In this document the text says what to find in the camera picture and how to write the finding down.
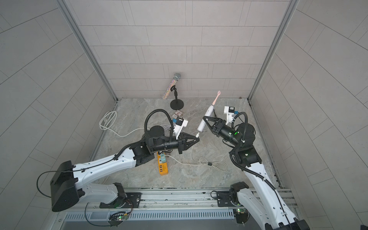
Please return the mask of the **teal charger adapter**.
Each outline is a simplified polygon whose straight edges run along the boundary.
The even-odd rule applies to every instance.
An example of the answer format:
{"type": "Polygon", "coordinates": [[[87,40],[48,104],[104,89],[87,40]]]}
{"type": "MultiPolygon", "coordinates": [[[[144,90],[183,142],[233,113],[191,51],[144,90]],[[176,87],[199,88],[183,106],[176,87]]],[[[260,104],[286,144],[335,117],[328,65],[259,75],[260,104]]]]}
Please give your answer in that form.
{"type": "Polygon", "coordinates": [[[166,156],[164,153],[160,154],[160,163],[166,163],[166,156]]]}

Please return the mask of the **orange power strip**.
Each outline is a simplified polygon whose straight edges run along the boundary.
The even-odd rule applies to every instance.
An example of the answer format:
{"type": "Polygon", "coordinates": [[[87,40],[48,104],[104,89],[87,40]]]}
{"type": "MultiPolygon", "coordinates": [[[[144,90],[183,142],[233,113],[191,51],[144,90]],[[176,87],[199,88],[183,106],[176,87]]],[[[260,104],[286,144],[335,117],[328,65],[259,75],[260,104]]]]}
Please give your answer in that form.
{"type": "Polygon", "coordinates": [[[162,153],[163,152],[157,152],[157,156],[158,156],[158,170],[159,170],[159,174],[161,176],[168,174],[167,162],[166,163],[160,163],[160,154],[162,154],[162,153]]]}

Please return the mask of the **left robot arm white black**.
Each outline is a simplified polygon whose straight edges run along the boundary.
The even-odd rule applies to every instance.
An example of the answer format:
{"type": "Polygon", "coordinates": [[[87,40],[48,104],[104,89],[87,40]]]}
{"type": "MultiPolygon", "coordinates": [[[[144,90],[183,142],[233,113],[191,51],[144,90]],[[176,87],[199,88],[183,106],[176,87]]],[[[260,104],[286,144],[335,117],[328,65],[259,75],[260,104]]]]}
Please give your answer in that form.
{"type": "Polygon", "coordinates": [[[112,185],[97,185],[94,182],[115,172],[138,167],[155,158],[158,152],[168,152],[177,149],[179,154],[197,144],[200,139],[196,136],[181,133],[174,135],[174,123],[167,111],[155,109],[149,113],[144,121],[142,139],[124,146],[118,153],[105,158],[72,164],[66,161],[53,171],[50,181],[51,210],[61,212],[81,202],[101,202],[108,206],[118,199],[126,198],[120,183],[112,185]],[[162,112],[168,118],[169,136],[165,136],[161,126],[148,128],[152,115],[162,112]]]}

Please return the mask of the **white pink electric toothbrush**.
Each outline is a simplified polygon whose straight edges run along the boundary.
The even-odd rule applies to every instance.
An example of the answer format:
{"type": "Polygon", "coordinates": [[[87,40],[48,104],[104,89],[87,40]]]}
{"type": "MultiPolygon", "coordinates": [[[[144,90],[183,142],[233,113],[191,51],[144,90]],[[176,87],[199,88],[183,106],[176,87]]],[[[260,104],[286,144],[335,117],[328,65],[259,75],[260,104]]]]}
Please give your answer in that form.
{"type": "MultiPolygon", "coordinates": [[[[217,101],[218,97],[220,96],[220,94],[221,94],[221,91],[218,91],[215,100],[213,101],[213,103],[207,109],[207,111],[206,111],[206,113],[204,115],[205,117],[210,117],[211,114],[213,113],[213,111],[214,111],[214,105],[216,104],[216,101],[217,101]]],[[[206,118],[203,118],[201,120],[199,126],[197,127],[197,134],[195,135],[196,138],[198,138],[199,135],[200,135],[200,133],[203,131],[203,129],[204,129],[205,125],[206,125],[206,121],[207,121],[206,118]]]]}

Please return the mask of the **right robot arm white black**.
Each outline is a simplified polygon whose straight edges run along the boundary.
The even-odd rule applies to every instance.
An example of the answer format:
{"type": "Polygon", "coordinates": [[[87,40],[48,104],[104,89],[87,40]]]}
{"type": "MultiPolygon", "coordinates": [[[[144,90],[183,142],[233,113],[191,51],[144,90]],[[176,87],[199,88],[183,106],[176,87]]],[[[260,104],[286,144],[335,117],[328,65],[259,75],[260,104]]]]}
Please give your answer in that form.
{"type": "Polygon", "coordinates": [[[308,230],[308,223],[296,217],[271,183],[253,145],[256,131],[247,114],[236,114],[230,126],[218,117],[204,116],[203,121],[214,135],[231,144],[232,163],[245,173],[259,195],[256,198],[246,183],[235,183],[230,189],[232,203],[245,207],[263,230],[308,230]]]}

